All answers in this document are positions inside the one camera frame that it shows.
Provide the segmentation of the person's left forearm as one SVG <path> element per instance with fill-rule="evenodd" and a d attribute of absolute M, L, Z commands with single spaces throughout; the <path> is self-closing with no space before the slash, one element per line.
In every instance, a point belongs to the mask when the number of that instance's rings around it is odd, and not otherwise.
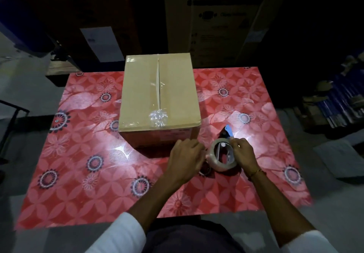
<path fill-rule="evenodd" d="M 127 213 L 138 221 L 146 234 L 167 200 L 189 180 L 182 174 L 164 173 Z"/>

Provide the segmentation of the clear packing tape roll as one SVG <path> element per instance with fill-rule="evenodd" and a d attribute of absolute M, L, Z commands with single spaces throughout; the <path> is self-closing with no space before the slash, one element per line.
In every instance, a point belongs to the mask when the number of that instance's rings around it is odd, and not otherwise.
<path fill-rule="evenodd" d="M 219 158 L 220 150 L 218 146 L 224 144 L 224 148 L 227 150 L 227 161 L 226 163 L 221 162 Z M 219 138 L 212 142 L 207 152 L 207 163 L 211 168 L 217 172 L 226 172 L 237 166 L 237 162 L 234 158 L 233 148 L 230 145 L 229 139 Z"/>

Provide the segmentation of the pile of blue packaged goods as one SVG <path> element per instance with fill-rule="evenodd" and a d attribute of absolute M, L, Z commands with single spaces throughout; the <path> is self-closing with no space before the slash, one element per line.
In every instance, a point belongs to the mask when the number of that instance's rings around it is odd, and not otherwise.
<path fill-rule="evenodd" d="M 320 81 L 294 109 L 306 131 L 364 124 L 364 48 L 348 55 L 338 74 Z"/>

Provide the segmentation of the white shirt sleeve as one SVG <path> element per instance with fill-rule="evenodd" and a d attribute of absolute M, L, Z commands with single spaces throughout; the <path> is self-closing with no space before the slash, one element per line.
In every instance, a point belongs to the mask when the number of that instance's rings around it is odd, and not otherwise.
<path fill-rule="evenodd" d="M 339 253 L 317 230 L 303 233 L 284 245 L 281 251 L 282 253 Z"/>
<path fill-rule="evenodd" d="M 139 222 L 122 213 L 85 253 L 141 253 L 146 235 Z"/>

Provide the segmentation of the person's dark trousers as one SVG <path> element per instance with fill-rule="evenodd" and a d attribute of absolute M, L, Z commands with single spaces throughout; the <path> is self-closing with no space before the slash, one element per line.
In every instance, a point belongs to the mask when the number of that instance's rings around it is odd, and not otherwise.
<path fill-rule="evenodd" d="M 245 253 L 221 225 L 207 220 L 152 228 L 141 253 Z"/>

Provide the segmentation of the brown taped cardboard box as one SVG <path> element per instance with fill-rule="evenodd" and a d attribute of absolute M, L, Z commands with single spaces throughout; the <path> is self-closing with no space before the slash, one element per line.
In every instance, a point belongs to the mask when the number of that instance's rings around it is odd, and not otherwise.
<path fill-rule="evenodd" d="M 134 149 L 197 139 L 201 112 L 190 53 L 127 56 L 119 133 Z"/>

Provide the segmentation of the white right shirt sleeve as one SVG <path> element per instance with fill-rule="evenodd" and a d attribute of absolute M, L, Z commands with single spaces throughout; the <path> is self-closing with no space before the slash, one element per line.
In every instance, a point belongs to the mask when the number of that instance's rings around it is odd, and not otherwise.
<path fill-rule="evenodd" d="M 303 233 L 284 245 L 281 251 L 282 253 L 339 253 L 317 230 Z"/>

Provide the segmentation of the red floral tablecloth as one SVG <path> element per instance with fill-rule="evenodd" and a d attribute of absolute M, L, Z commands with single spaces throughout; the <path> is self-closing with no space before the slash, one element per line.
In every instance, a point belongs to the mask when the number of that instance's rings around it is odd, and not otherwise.
<path fill-rule="evenodd" d="M 295 206 L 312 198 L 257 67 L 194 69 L 207 146 L 226 125 L 246 138 L 268 178 Z M 113 222 L 165 171 L 118 133 L 124 72 L 69 76 L 16 230 Z"/>

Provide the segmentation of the person's right forearm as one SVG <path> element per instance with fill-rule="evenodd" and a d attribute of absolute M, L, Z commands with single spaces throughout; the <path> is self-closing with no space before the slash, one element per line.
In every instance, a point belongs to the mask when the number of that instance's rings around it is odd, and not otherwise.
<path fill-rule="evenodd" d="M 303 233 L 316 230 L 262 169 L 248 178 L 257 191 L 280 248 Z"/>

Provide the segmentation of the person's right hand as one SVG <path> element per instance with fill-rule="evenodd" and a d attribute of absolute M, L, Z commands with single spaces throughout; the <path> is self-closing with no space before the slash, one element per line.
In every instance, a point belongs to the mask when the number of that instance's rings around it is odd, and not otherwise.
<path fill-rule="evenodd" d="M 251 177 L 260 170 L 253 147 L 246 139 L 230 137 L 229 142 L 233 148 L 235 162 L 243 169 L 247 177 Z"/>

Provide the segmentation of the black tape dispenser blue blade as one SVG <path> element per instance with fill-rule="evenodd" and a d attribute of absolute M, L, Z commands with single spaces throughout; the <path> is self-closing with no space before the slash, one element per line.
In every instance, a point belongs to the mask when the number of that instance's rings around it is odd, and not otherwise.
<path fill-rule="evenodd" d="M 229 125 L 226 125 L 219 133 L 219 136 L 217 139 L 219 138 L 226 138 L 226 139 L 230 139 L 230 137 L 233 137 L 233 132 L 231 130 L 231 127 Z M 219 160 L 223 163 L 226 163 L 227 161 L 227 150 L 224 148 L 224 144 L 220 144 L 218 146 L 218 150 L 220 150 L 220 154 L 219 154 Z M 215 171 L 213 168 L 211 168 L 209 166 L 209 164 L 207 163 L 207 155 L 206 155 L 206 159 L 205 162 L 203 163 L 200 171 L 199 171 L 199 175 L 203 176 L 203 177 L 208 177 L 208 178 L 214 178 L 215 177 L 215 173 L 218 174 L 222 174 L 225 176 L 234 176 L 234 175 L 238 175 L 239 173 L 242 172 L 242 168 L 237 164 L 237 166 L 231 170 L 228 170 L 226 172 L 217 172 Z"/>

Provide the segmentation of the large printed appliance carton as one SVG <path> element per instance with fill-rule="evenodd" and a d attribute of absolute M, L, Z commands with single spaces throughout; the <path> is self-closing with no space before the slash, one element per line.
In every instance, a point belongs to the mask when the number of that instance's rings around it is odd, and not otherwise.
<path fill-rule="evenodd" d="M 194 68 L 247 62 L 284 0 L 165 0 L 169 53 L 190 53 Z"/>

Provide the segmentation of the white left shirt sleeve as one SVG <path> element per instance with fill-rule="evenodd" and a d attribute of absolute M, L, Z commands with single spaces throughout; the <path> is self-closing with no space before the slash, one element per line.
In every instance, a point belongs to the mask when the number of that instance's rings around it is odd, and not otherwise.
<path fill-rule="evenodd" d="M 146 235 L 139 222 L 122 213 L 85 253 L 141 253 Z"/>

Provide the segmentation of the grey flat bag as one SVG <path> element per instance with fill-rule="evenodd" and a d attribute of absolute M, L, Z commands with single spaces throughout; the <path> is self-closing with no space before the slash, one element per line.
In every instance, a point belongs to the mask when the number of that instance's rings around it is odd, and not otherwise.
<path fill-rule="evenodd" d="M 348 141 L 329 141 L 313 150 L 335 178 L 364 177 L 364 158 Z"/>

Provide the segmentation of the person's left hand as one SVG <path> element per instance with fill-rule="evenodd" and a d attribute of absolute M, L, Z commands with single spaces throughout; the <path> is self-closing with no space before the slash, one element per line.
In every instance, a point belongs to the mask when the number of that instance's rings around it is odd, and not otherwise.
<path fill-rule="evenodd" d="M 171 183 L 178 186 L 189 182 L 197 175 L 205 162 L 194 162 L 184 159 L 182 155 L 182 141 L 184 140 L 177 140 L 172 148 L 165 172 Z"/>

